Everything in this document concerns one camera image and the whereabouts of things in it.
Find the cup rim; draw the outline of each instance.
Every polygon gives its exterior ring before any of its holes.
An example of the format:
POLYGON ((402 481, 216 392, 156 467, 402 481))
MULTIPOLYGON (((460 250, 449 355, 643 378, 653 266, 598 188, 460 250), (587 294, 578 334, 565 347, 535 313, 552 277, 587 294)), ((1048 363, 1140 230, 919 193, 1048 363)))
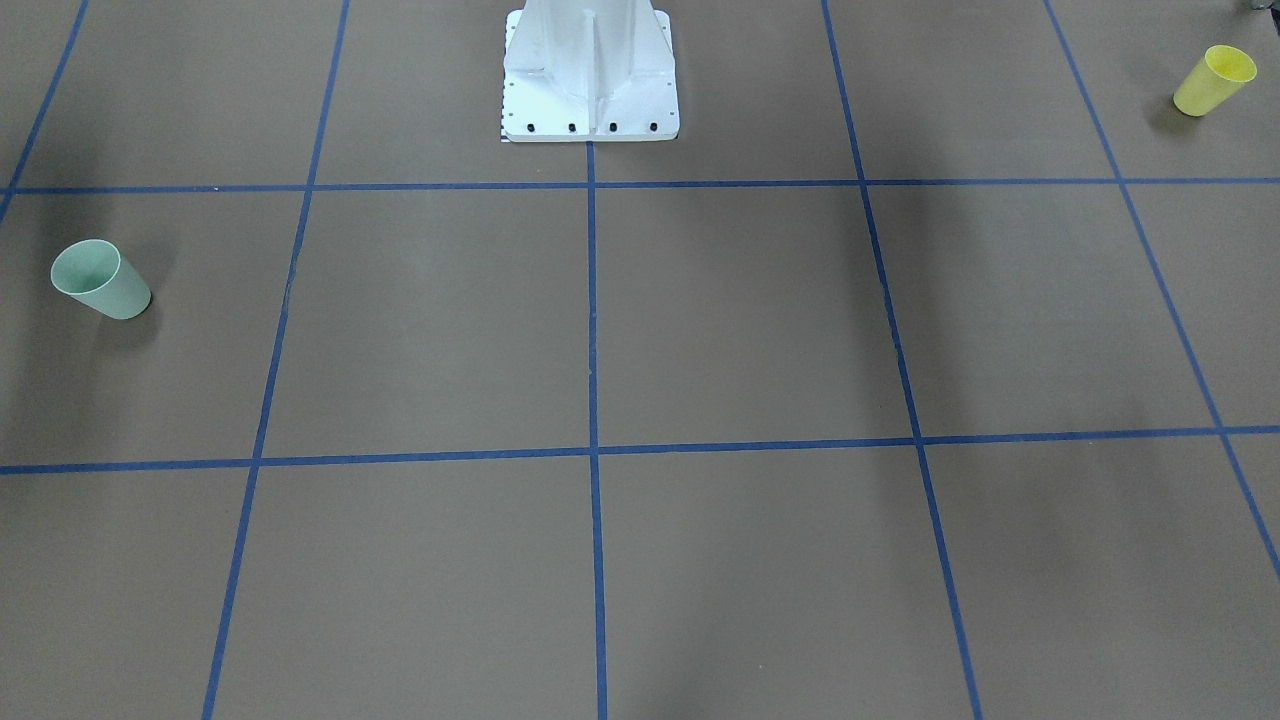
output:
POLYGON ((1244 50, 1240 50, 1239 47, 1233 47, 1230 45, 1213 45, 1213 46, 1211 46, 1208 50, 1204 51, 1204 64, 1208 65, 1208 69, 1215 76, 1225 79, 1226 82, 1233 82, 1235 85, 1244 85, 1244 83, 1252 81, 1253 78, 1258 77, 1258 64, 1253 61, 1253 58, 1249 58, 1249 54, 1245 53, 1244 50), (1249 73, 1248 73, 1249 77, 1245 77, 1245 78, 1228 77, 1228 76, 1222 74, 1216 67, 1213 67, 1213 60, 1211 60, 1210 56, 1215 55, 1215 54, 1221 54, 1221 53, 1226 53, 1229 55, 1233 55, 1235 59, 1247 60, 1249 63, 1249 73))
POLYGON ((111 281, 115 279, 115 275, 120 274, 120 265, 123 264, 122 260, 123 260, 123 255, 120 255, 120 249, 119 247, 116 247, 115 245, 113 245, 113 243, 110 243, 110 242, 108 242, 105 240, 91 237, 91 238, 82 240, 79 242, 74 242, 74 243, 69 245, 65 250, 63 250, 61 252, 58 254, 58 258, 54 258, 54 264, 49 268, 49 281, 51 283, 54 283, 54 287, 58 290, 58 292, 61 292, 63 295, 69 295, 72 297, 77 297, 77 296, 81 296, 81 295, 88 295, 91 292, 97 292, 97 291, 102 290, 111 281), (111 252, 115 255, 115 269, 111 270, 111 277, 109 277, 105 281, 102 281, 102 283, 99 284, 97 287, 92 287, 90 290, 82 290, 79 292, 73 292, 73 291, 69 291, 69 290, 64 290, 63 286, 59 284, 58 277, 55 274, 55 272, 58 270, 58 264, 63 261, 63 256, 65 256, 68 252, 70 252, 72 250, 74 250, 77 247, 83 246, 86 243, 90 243, 90 245, 105 245, 105 246, 110 247, 111 252))

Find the yellow cup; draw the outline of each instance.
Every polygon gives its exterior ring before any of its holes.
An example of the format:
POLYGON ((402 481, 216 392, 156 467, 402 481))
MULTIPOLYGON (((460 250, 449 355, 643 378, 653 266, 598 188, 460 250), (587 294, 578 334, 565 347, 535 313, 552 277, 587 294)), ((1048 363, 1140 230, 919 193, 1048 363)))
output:
POLYGON ((1198 118, 1235 95, 1258 76, 1258 67, 1242 50, 1215 45, 1204 51, 1190 74, 1174 94, 1174 105, 1183 114, 1198 118))

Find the grid square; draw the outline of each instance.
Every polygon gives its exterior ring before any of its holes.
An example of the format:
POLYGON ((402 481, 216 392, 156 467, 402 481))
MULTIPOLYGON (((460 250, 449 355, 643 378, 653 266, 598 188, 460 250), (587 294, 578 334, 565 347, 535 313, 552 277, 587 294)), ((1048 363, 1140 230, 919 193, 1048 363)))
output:
POLYGON ((1235 436, 1231 446, 1275 542, 1280 538, 1280 436, 1235 436))
POLYGON ((600 179, 854 177, 820 4, 654 5, 671 14, 680 137, 600 143, 600 179))
POLYGON ((856 190, 598 202, 603 442, 910 434, 856 190))
POLYGON ((268 450, 586 445, 586 275, 582 191, 317 193, 268 450))
POLYGON ((1130 192, 1222 420, 1280 423, 1277 188, 1130 192))
POLYGON ((0 229, 0 462, 247 457, 298 193, 18 196, 0 229), (54 258, 114 242, 152 291, 113 320, 54 258))
POLYGON ((1055 0, 1120 170, 1126 177, 1275 177, 1280 143, 1280 42, 1270 13, 1249 3, 1135 4, 1055 0), (1258 77, 1207 118, 1188 118, 1172 95, 1211 45, 1233 45, 1258 77))
POLYGON ((1217 438, 929 450, 988 717, 1252 717, 1276 577, 1217 438))
POLYGON ((499 140, 503 28, 521 5, 353 3, 321 182, 585 179, 581 143, 499 140))
POLYGON ((220 720, 594 717, 582 459, 266 469, 220 720))
POLYGON ((305 182, 338 9, 92 4, 23 186, 305 182))
POLYGON ((867 177, 1111 177, 1039 3, 831 5, 867 177))
POLYGON ((196 717, 244 470, 0 482, 0 716, 196 717))
POLYGON ((611 717, 968 707, 913 450, 600 462, 611 717))
POLYGON ((8 187, 31 126, 61 59, 77 0, 14 0, 0 5, 0 182, 8 187))
POLYGON ((872 201, 925 434, 1211 423, 1115 187, 872 201))

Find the blue tape line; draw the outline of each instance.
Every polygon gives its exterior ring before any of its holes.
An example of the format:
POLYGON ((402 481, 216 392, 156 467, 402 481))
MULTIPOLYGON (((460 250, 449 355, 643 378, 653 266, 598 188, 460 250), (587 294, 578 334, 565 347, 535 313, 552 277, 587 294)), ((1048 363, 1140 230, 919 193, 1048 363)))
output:
POLYGON ((115 187, 19 187, 14 195, 183 195, 221 192, 302 192, 305 184, 137 184, 115 187))
POLYGON ((767 450, 844 450, 851 447, 913 446, 909 437, 858 439, 782 439, 765 442, 681 442, 666 445, 612 445, 600 455, 671 455, 682 452, 760 452, 767 450))
POLYGON ((585 182, 366 182, 316 184, 316 192, 383 192, 422 190, 584 190, 585 182))
POLYGON ((248 459, 147 460, 141 462, 67 462, 52 465, 0 465, 0 475, 54 475, 70 473, 134 473, 148 470, 207 470, 250 468, 248 459))
POLYGON ((586 295, 588 295, 588 434, 591 461, 591 559, 595 582, 595 712, 609 717, 609 673, 604 612, 604 518, 600 502, 600 392, 595 255, 595 143, 586 143, 586 295))
POLYGON ((730 179, 730 181, 608 181, 602 190, 671 190, 681 187, 855 187, 856 179, 730 179))
POLYGON ((1244 503, 1249 507, 1253 524, 1258 528, 1262 550, 1266 551, 1267 557, 1271 560, 1271 570, 1275 571, 1276 578, 1280 578, 1280 555, 1276 553, 1276 543, 1271 539, 1271 533, 1267 532, 1267 523, 1262 519, 1262 510, 1258 509, 1258 501, 1253 497, 1253 488, 1249 487, 1249 482, 1244 478, 1244 469, 1240 468, 1240 460, 1235 456, 1235 447, 1231 446, 1230 438, 1226 434, 1220 437, 1222 439, 1222 450, 1226 451, 1226 459, 1231 464, 1231 471, 1235 473, 1235 484, 1240 487, 1244 503))
MULTIPOLYGON (((347 32, 347 15, 351 10, 351 0, 343 0, 342 12, 338 15, 338 29, 334 36, 333 55, 329 60, 329 76, 325 81, 324 101, 320 105, 320 119, 316 123, 315 145, 311 149, 311 167, 307 172, 307 184, 315 184, 316 172, 320 167, 320 150, 324 146, 325 124, 329 118, 329 104, 333 101, 333 86, 338 78, 338 63, 342 59, 342 44, 347 32)), ((275 342, 271 348, 271 365, 266 373, 266 387, 262 391, 262 411, 259 418, 257 434, 253 439, 253 461, 250 468, 248 479, 244 483, 244 502, 241 506, 239 527, 236 532, 236 550, 232 553, 232 565, 227 577, 227 594, 223 598, 221 619, 218 624, 218 639, 214 643, 214 659, 209 669, 209 685, 205 689, 205 706, 201 720, 212 720, 214 703, 218 700, 218 684, 221 678, 223 655, 227 651, 227 638, 230 632, 232 611, 236 605, 236 588, 239 583, 241 560, 244 555, 244 541, 248 537, 250 516, 253 511, 253 493, 257 487, 259 461, 262 459, 262 448, 266 445, 266 428, 271 418, 271 401, 275 396, 275 378, 280 368, 280 354, 284 348, 284 332, 289 323, 289 296, 293 292, 293 281, 298 270, 298 255, 302 252, 302 241, 306 236, 307 215, 311 211, 311 191, 302 196, 302 209, 298 213, 298 229, 293 238, 293 252, 289 258, 289 273, 284 282, 284 296, 280 299, 280 319, 275 328, 275 342)))
POLYGON ((79 29, 84 24, 84 14, 87 12, 88 0, 81 0, 79 9, 76 10, 76 19, 72 20, 72 31, 67 36, 67 45, 63 46, 63 54, 58 58, 58 67, 54 68, 54 77, 49 81, 49 88, 45 90, 45 99, 40 102, 36 119, 31 123, 31 132, 27 133, 27 142, 22 146, 22 154, 18 155, 18 164, 9 178, 9 190, 4 199, 0 200, 0 223, 9 214, 9 204, 13 202, 14 190, 17 190, 18 182, 22 179, 22 172, 27 169, 27 161, 31 160, 31 151, 36 147, 36 137, 40 136, 40 128, 45 124, 45 115, 49 114, 49 106, 54 102, 54 94, 58 92, 58 85, 67 70, 67 63, 70 61, 72 50, 76 47, 76 40, 79 38, 79 29))
POLYGON ((897 178, 869 179, 873 187, 920 186, 1006 186, 1006 184, 1115 184, 1114 178, 897 178))
POLYGON ((884 255, 881 251, 879 232, 876 228, 876 215, 872 211, 870 192, 867 187, 867 173, 863 168, 861 151, 858 147, 858 129, 854 126, 854 113, 849 102, 849 91, 845 83, 845 70, 840 61, 840 47, 836 42, 836 29, 831 22, 831 6, 827 0, 822 0, 823 22, 827 26, 827 42, 831 46, 831 61, 836 70, 836 85, 840 87, 840 104, 845 111, 845 126, 849 131, 849 146, 854 156, 854 168, 858 172, 859 187, 863 197, 863 211, 867 214, 867 232, 870 236, 872 254, 876 258, 876 274, 879 278, 884 295, 884 315, 888 319, 890 336, 893 340, 893 351, 897 354, 897 372, 902 383, 902 397, 906 401, 906 413, 911 423, 911 439, 915 446, 916 461, 920 466, 920 479, 924 483, 924 497, 929 506, 929 520, 933 525, 933 541, 937 546, 938 564, 942 569, 942 582, 946 585, 947 605, 951 609, 951 625, 956 635, 956 648, 960 653, 960 664, 964 670, 965 687, 969 692, 969 707, 974 720, 982 720, 982 700, 978 696, 978 680, 974 674, 973 661, 969 653, 969 639, 964 629, 964 616, 960 611, 960 598, 955 588, 955 577, 951 571, 951 559, 947 553, 946 534, 942 529, 942 516, 938 512, 937 497, 933 492, 933 474, 929 470, 929 459, 920 433, 920 419, 916 414, 915 396, 911 391, 911 378, 906 366, 906 354, 902 351, 902 338, 897 327, 897 314, 893 310, 893 296, 890 291, 888 273, 884 269, 884 255))
MULTIPOLYGON (((883 178, 883 179, 728 179, 728 181, 607 181, 599 190, 666 190, 696 187, 929 187, 1009 184, 1116 184, 1115 178, 883 178)), ((1280 178, 1125 178, 1128 184, 1277 184, 1280 178)), ((15 187, 9 195, 182 195, 227 192, 389 192, 449 190, 584 190, 586 182, 347 182, 314 184, 156 184, 102 187, 15 187)))
POLYGON ((1019 442, 1079 442, 1096 439, 1134 439, 1162 437, 1212 437, 1216 428, 1153 428, 1139 430, 1075 430, 1064 433, 1007 433, 978 436, 932 436, 924 445, 998 445, 1019 442))
POLYGON ((236 588, 239 585, 239 569, 244 559, 244 541, 248 538, 248 519, 253 511, 253 493, 257 491, 257 466, 248 470, 244 483, 244 498, 241 501, 241 518, 236 527, 236 544, 232 548, 232 564, 227 573, 227 592, 223 594, 223 612, 218 620, 218 637, 214 639, 214 660, 209 669, 209 684, 205 685, 205 703, 201 720, 212 720, 214 702, 218 700, 218 683, 223 676, 223 659, 227 655, 227 637, 232 629, 232 610, 236 606, 236 588))
POLYGON ((1124 178, 1126 184, 1276 184, 1280 177, 1258 178, 1124 178))
POLYGON ((1268 436, 1280 433, 1280 425, 1228 425, 1222 430, 1229 436, 1268 436))
POLYGON ((1138 232, 1138 241, 1142 243, 1142 250, 1147 255, 1147 263, 1151 265, 1151 272, 1156 278, 1156 284, 1160 287, 1160 295, 1165 299, 1165 306, 1169 309, 1169 316, 1174 320, 1174 328, 1178 331, 1178 340, 1183 343, 1183 351, 1187 354, 1187 361, 1190 364, 1192 373, 1196 375, 1196 383, 1199 386, 1201 395, 1204 397, 1204 406, 1208 409, 1208 414, 1213 420, 1213 427, 1222 438, 1222 448, 1226 451, 1228 459, 1231 462, 1231 470, 1235 473, 1235 482, 1240 486, 1240 492, 1244 495, 1244 501, 1249 507, 1249 514, 1253 516, 1253 524, 1257 528, 1258 537, 1271 560, 1271 568, 1275 571, 1276 578, 1280 579, 1280 556, 1276 555, 1275 542, 1271 539, 1271 533, 1267 530, 1262 514, 1258 512, 1257 502, 1253 498, 1253 491, 1249 488, 1249 482, 1244 477, 1244 470, 1235 459, 1235 450, 1231 447, 1230 433, 1226 432, 1226 428, 1222 424, 1222 416, 1219 413, 1217 404, 1213 401, 1213 393, 1210 392, 1208 382, 1204 378, 1204 373, 1201 370, 1199 360, 1196 357, 1196 351, 1192 347, 1190 336, 1188 336, 1185 325, 1183 325, 1181 315, 1178 313, 1178 306, 1174 304, 1172 293, 1170 293, 1169 284, 1165 282, 1165 274, 1160 269, 1156 252, 1151 247, 1151 241, 1147 238, 1147 231, 1142 224, 1142 218, 1138 217, 1138 208, 1134 205, 1133 196, 1129 193, 1128 181, 1120 173, 1120 164, 1116 161, 1115 152, 1111 150, 1111 142, 1107 140, 1107 133, 1102 128, 1102 120, 1098 119, 1098 113, 1093 106, 1093 100, 1089 97, 1089 91, 1084 86, 1084 77, 1080 74, 1080 68, 1075 63, 1075 55, 1071 53, 1071 46, 1068 44, 1066 35, 1062 32, 1062 26, 1057 19, 1057 13, 1053 12, 1053 4, 1051 0, 1043 0, 1043 3, 1044 12, 1048 13, 1050 22, 1053 24, 1053 32, 1057 33, 1057 41, 1062 46, 1062 54, 1066 56, 1066 63, 1071 68, 1071 76, 1075 78, 1075 85, 1080 91, 1080 97, 1084 100, 1084 106, 1089 111, 1089 118, 1093 119, 1093 128, 1097 131, 1098 140, 1102 142, 1102 151, 1106 152, 1107 163, 1111 164, 1111 172, 1115 174, 1116 181, 1119 181, 1120 195, 1124 197, 1125 208, 1129 210, 1129 218, 1133 220, 1133 227, 1138 232))
POLYGON ((586 457, 586 447, 532 447, 522 450, 447 450, 439 452, 385 452, 376 455, 310 455, 298 457, 262 457, 264 468, 301 468, 314 465, 385 465, 396 462, 457 462, 467 460, 518 460, 525 457, 586 457))
MULTIPOLYGON (((1044 433, 1006 433, 974 436, 923 436, 929 445, 1001 445, 1033 442, 1084 442, 1135 438, 1179 438, 1213 436, 1272 436, 1280 425, 1235 425, 1216 428, 1149 428, 1137 430, 1073 430, 1044 433)), ((845 438, 845 439, 782 439, 756 442, 686 442, 654 445, 603 445, 598 455, 673 455, 696 452, 760 452, 769 450, 842 450, 859 447, 910 447, 910 437, 845 438)), ((52 475, 76 473, 138 473, 152 470, 212 470, 261 468, 294 468, 324 465, 380 465, 397 462, 458 462, 470 460, 520 460, 536 457, 589 457, 590 447, 530 447, 513 450, 444 450, 430 452, 384 452, 369 455, 300 455, 261 457, 228 457, 215 460, 146 460, 136 462, 68 462, 49 465, 0 465, 0 475, 52 475)))

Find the plastic cup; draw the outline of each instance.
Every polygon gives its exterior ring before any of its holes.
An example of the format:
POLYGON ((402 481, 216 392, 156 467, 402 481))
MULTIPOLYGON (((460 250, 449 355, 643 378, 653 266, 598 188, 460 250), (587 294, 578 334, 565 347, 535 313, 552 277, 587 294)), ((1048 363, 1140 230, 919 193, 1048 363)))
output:
POLYGON ((1258 76, 1258 67, 1242 50, 1215 45, 1204 51, 1190 74, 1174 94, 1174 105, 1198 118, 1233 96, 1258 76))
POLYGON ((82 240, 63 250, 49 270, 54 287, 108 318, 128 320, 151 304, 151 288, 105 240, 82 240))

